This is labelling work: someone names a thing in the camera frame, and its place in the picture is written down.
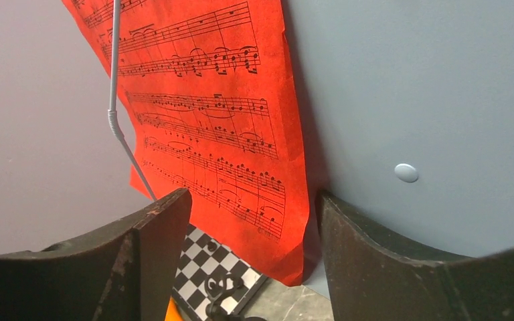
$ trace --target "music staff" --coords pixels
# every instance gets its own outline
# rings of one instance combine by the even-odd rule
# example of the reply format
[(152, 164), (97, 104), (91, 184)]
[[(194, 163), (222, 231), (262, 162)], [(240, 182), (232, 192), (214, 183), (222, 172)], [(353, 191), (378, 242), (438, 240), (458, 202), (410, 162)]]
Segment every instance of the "music staff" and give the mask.
[(260, 232), (264, 231), (266, 236), (272, 237), (275, 241), (279, 241), (282, 235), (282, 222), (279, 223), (272, 215), (268, 215), (266, 211), (269, 207), (259, 206), (258, 210), (250, 209), (243, 206), (238, 199), (236, 199), (235, 193), (229, 197), (224, 190), (211, 189), (205, 185), (199, 184), (195, 181), (189, 180), (181, 175), (175, 174), (171, 171), (158, 167), (150, 161), (143, 161), (143, 166), (147, 167), (151, 172), (171, 181), (172, 183), (187, 187), (191, 192), (202, 196), (209, 202), (217, 205), (220, 209), (223, 208), (226, 211), (234, 214), (236, 217), (243, 219), (244, 221), (257, 227)]
[[(121, 1), (121, 12), (125, 12), (137, 6), (142, 6), (147, 0), (122, 0)], [(95, 9), (92, 14), (84, 18), (84, 23), (88, 28), (96, 27), (103, 21), (108, 21), (113, 18), (113, 0), (106, 3), (99, 9)], [(109, 55), (111, 55), (111, 48), (108, 49)]]
[(181, 96), (172, 94), (126, 93), (129, 102), (146, 102), (153, 105), (167, 106), (168, 110), (189, 112), (229, 112), (230, 114), (251, 114), (269, 117), (267, 101), (263, 98)]
[(246, 191), (248, 193), (260, 196), (280, 207), (284, 206), (284, 185), (280, 180), (271, 177), (268, 172), (256, 173), (243, 164), (234, 165), (224, 160), (223, 157), (216, 160), (205, 158), (201, 154), (193, 152), (191, 146), (175, 148), (170, 146), (170, 144), (159, 142), (155, 137), (146, 137), (143, 141), (143, 146), (157, 152), (164, 152), (171, 157), (197, 165), (206, 171), (235, 180), (237, 183), (245, 184), (247, 185)]
[(278, 159), (275, 145), (264, 142), (262, 138), (253, 132), (237, 134), (235, 131), (228, 130), (221, 126), (216, 126), (215, 128), (192, 126), (180, 122), (177, 119), (167, 117), (166, 115), (155, 113), (136, 113), (135, 117), (140, 124), (148, 124), (155, 128), (164, 128), (169, 131), (168, 134), (173, 134), (174, 132), (177, 136), (181, 134), (183, 138), (185, 138), (184, 135), (186, 135), (190, 137), (190, 140), (194, 138), (206, 139), (240, 148), (244, 152), (263, 154), (270, 158)]
[[(233, 5), (214, 12), (206, 13), (186, 21), (154, 29), (153, 25), (129, 31), (131, 38), (122, 39), (119, 43), (119, 53), (144, 49), (153, 45), (168, 43), (180, 39), (221, 31), (251, 23), (247, 2)], [(102, 46), (106, 58), (111, 57), (111, 48)]]
[(72, 0), (72, 4), (76, 7), (76, 9), (82, 8), (82, 6), (86, 3), (86, 0)]
[(219, 75), (227, 75), (228, 70), (235, 72), (238, 68), (245, 68), (250, 74), (257, 74), (257, 66), (261, 64), (258, 48), (252, 46), (221, 50), (217, 48), (211, 53), (204, 53), (201, 49), (192, 52), (196, 54), (185, 57), (174, 55), (168, 59), (121, 66), (118, 74), (144, 77), (147, 74), (173, 72), (177, 77), (183, 77), (190, 72), (202, 77), (202, 70), (215, 70)]

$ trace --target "red sheet music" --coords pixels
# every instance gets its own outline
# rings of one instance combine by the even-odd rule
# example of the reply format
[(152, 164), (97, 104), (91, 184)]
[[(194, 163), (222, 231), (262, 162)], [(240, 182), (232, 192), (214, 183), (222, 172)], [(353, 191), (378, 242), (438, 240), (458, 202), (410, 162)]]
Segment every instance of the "red sheet music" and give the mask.
[[(109, 74), (113, 1), (63, 2)], [(119, 36), (118, 97), (156, 195), (187, 187), (195, 226), (300, 284), (309, 198), (280, 1), (122, 0)], [(146, 194), (134, 170), (131, 185)]]

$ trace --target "white bendable straw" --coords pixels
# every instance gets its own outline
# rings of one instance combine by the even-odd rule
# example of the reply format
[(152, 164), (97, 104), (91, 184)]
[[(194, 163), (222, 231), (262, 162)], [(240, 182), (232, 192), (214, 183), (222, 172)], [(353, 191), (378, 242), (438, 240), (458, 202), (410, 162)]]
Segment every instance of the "white bendable straw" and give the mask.
[(117, 103), (117, 71), (118, 71), (118, 61), (119, 61), (119, 22), (121, 16), (121, 0), (113, 0), (113, 34), (112, 34), (112, 44), (111, 44), (111, 86), (110, 86), (110, 94), (109, 94), (109, 109), (107, 111), (107, 118), (109, 120), (109, 127), (111, 127), (111, 131), (113, 135), (117, 137), (127, 156), (131, 160), (137, 174), (143, 181), (143, 184), (147, 188), (149, 195), (156, 201), (157, 198), (155, 193), (153, 192), (149, 182), (147, 182), (147, 178), (143, 174), (143, 171), (139, 167), (133, 152), (129, 148), (127, 141), (125, 140), (125, 136), (121, 131), (121, 127), (119, 127), (119, 122), (117, 120), (117, 110), (115, 104)]

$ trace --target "musical note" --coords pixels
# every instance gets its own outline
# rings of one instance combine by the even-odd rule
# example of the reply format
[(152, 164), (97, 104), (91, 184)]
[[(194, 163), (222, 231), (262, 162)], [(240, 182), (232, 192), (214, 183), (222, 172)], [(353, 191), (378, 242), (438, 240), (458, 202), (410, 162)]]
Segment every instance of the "musical note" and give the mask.
[[(270, 177), (268, 172), (256, 173), (243, 164), (235, 166), (224, 158), (217, 158), (216, 160), (204, 158), (201, 154), (193, 152), (191, 146), (182, 149), (175, 148), (169, 144), (159, 142), (155, 137), (147, 137), (143, 143), (145, 148), (164, 152), (174, 158), (180, 158), (187, 163), (200, 166), (206, 171), (219, 174), (223, 179), (237, 180), (237, 182), (247, 185), (246, 188), (250, 193), (253, 193), (251, 190), (260, 189), (260, 191), (270, 193), (275, 198), (285, 198), (284, 185), (280, 180)], [(269, 201), (280, 205), (279, 200), (269, 199)]]
[(282, 222), (279, 223), (274, 217), (268, 217), (265, 214), (265, 207), (262, 207), (259, 213), (255, 210), (252, 210), (243, 204), (241, 204), (237, 195), (228, 189), (216, 190), (207, 187), (206, 185), (197, 184), (195, 181), (191, 179), (187, 179), (182, 175), (178, 175), (168, 169), (164, 169), (163, 167), (159, 167), (155, 163), (151, 161), (143, 160), (143, 167), (147, 170), (155, 173), (156, 175), (171, 181), (173, 184), (187, 187), (194, 193), (202, 196), (207, 201), (220, 206), (221, 209), (224, 209), (231, 214), (239, 217), (243, 221), (250, 223), (257, 227), (260, 233), (263, 233), (267, 237), (273, 238), (275, 241), (280, 241), (280, 237), (282, 235)]
[(85, 0), (72, 0), (72, 4), (77, 8), (80, 9), (84, 4)]
[(254, 133), (243, 133), (238, 135), (234, 130), (216, 126), (204, 128), (186, 124), (178, 119), (172, 119), (168, 115), (156, 113), (136, 113), (135, 117), (141, 124), (147, 124), (155, 128), (169, 130), (169, 134), (179, 136), (188, 135), (190, 140), (194, 138), (206, 139), (228, 146), (241, 148), (243, 151), (255, 154), (263, 154), (270, 158), (278, 159), (276, 146), (271, 142), (264, 142), (262, 138)]
[[(168, 25), (153, 32), (143, 34), (142, 37), (133, 37), (119, 43), (119, 53), (144, 49), (153, 45), (168, 43), (180, 39), (204, 35), (251, 23), (249, 6), (247, 2), (232, 5), (214, 12), (206, 13), (196, 18), (188, 19), (173, 25)], [(130, 34), (142, 32), (142, 29), (130, 31)], [(111, 57), (110, 47), (102, 46), (104, 55)]]
[[(147, 0), (122, 0), (121, 1), (121, 12), (131, 10), (137, 6), (143, 6), (143, 3)], [(92, 14), (84, 18), (84, 23), (88, 28), (96, 27), (104, 21), (108, 21), (113, 18), (113, 0), (106, 3), (99, 9), (93, 11)]]
[[(110, 49), (106, 49), (104, 55), (111, 54)], [(228, 70), (234, 72), (243, 66), (250, 74), (257, 74), (257, 66), (261, 64), (257, 47), (242, 47), (239, 49), (229, 49), (224, 51), (213, 51), (203, 53), (201, 49), (192, 51), (191, 56), (179, 57), (173, 55), (168, 59), (153, 60), (139, 64), (129, 64), (119, 67), (120, 76), (144, 76), (147, 74), (159, 74), (173, 72), (179, 77), (183, 74), (192, 74), (202, 77), (202, 70), (215, 70), (219, 75), (227, 75)], [(241, 64), (230, 62), (232, 58), (241, 56)]]

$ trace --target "sheet music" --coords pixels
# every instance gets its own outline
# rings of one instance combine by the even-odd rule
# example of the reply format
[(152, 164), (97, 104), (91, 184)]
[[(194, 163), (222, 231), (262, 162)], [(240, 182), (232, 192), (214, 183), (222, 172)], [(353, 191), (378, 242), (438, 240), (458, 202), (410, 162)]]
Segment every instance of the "sheet music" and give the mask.
[[(110, 72), (112, 0), (63, 0)], [(155, 194), (268, 276), (301, 283), (303, 139), (278, 0), (122, 0), (118, 97)], [(131, 185), (146, 190), (134, 170)]]

